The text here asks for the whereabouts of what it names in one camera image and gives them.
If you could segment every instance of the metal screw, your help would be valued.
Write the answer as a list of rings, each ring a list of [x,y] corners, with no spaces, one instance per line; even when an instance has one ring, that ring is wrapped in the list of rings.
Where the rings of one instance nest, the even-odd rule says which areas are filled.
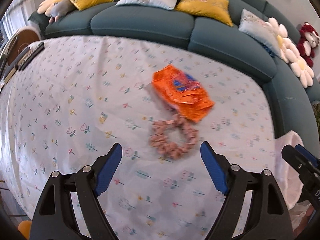
[[[90,166],[84,166],[84,167],[82,168],[82,171],[83,171],[83,172],[89,172],[89,171],[91,171],[91,167],[90,167]]]
[[[231,169],[232,169],[233,171],[239,171],[239,170],[240,170],[240,167],[239,167],[239,165],[237,165],[237,164],[233,164],[233,165],[231,165]]]
[[[270,176],[270,175],[271,175],[271,171],[269,171],[269,170],[264,170],[263,173],[264,173],[265,175],[267,175],[267,176]]]
[[[59,172],[58,171],[54,171],[53,173],[51,173],[51,177],[55,178],[59,176]]]

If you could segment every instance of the orange snack package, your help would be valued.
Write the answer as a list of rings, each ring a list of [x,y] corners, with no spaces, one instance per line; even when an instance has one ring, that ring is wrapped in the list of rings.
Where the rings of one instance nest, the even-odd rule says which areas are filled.
[[[152,85],[161,98],[194,122],[199,122],[214,106],[201,84],[173,65],[153,73]]]

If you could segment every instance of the scrunchie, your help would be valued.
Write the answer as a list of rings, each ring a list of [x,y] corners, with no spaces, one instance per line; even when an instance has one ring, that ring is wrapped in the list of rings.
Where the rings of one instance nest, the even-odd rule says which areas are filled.
[[[186,142],[178,146],[175,142],[169,142],[164,132],[166,129],[178,127],[186,137]],[[193,129],[190,123],[180,114],[175,114],[173,120],[155,121],[152,124],[153,135],[150,136],[150,145],[158,148],[161,155],[169,155],[173,159],[178,159],[188,153],[190,149],[198,143],[199,130]]]

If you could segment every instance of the sofa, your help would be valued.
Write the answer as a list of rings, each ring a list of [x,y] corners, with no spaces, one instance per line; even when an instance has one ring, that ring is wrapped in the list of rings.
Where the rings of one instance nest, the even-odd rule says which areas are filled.
[[[241,12],[245,8],[265,21],[275,17],[297,43],[299,31],[269,2],[229,0],[233,27],[175,10],[115,4],[103,3],[83,11],[73,11],[58,22],[49,24],[45,37],[127,37],[182,48],[220,61],[252,77],[262,87],[269,102],[275,138],[294,130],[302,138],[305,148],[319,157],[319,135],[311,105],[320,102],[320,84],[314,78],[314,85],[305,90],[283,60],[272,58],[256,40],[238,31]]]

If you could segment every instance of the tablecloth flower print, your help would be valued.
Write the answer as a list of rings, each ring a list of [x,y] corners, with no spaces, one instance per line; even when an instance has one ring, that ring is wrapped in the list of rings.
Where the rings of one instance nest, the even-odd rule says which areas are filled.
[[[78,171],[108,153],[123,157],[102,209],[120,239],[204,239],[224,201],[199,154],[200,143],[231,163],[274,170],[274,135],[267,100],[248,76],[221,63],[164,45],[115,37],[63,37],[17,72],[0,96],[0,170],[32,218],[50,174]],[[148,145],[151,123],[174,111],[150,85],[168,64],[197,79],[216,102],[198,124],[188,156],[162,158]],[[179,132],[170,134],[180,142]],[[81,231],[87,235],[76,195]],[[235,233],[245,223],[244,205]]]

